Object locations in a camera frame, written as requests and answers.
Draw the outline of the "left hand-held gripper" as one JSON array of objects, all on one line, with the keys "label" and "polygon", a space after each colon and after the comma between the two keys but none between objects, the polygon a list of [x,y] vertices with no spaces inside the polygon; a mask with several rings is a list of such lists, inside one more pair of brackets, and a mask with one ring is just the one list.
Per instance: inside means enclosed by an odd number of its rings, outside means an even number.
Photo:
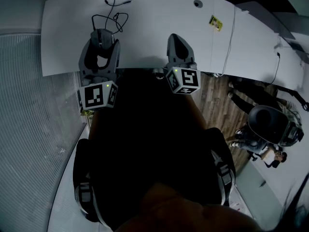
[{"label": "left hand-held gripper", "polygon": [[118,91],[117,67],[120,57],[120,41],[117,39],[108,49],[99,48],[99,56],[107,59],[105,66],[99,66],[97,49],[91,40],[85,44],[79,59],[79,70],[82,86],[79,94],[82,108],[99,110],[104,107],[113,108]]}]

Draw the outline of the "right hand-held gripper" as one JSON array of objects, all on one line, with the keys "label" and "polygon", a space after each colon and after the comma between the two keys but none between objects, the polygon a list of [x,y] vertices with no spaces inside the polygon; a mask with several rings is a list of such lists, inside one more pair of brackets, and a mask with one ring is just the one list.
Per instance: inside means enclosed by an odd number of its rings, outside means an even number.
[{"label": "right hand-held gripper", "polygon": [[168,38],[169,62],[181,59],[185,64],[168,66],[166,79],[174,94],[192,94],[200,89],[201,73],[194,61],[194,52],[188,42],[173,33]]}]

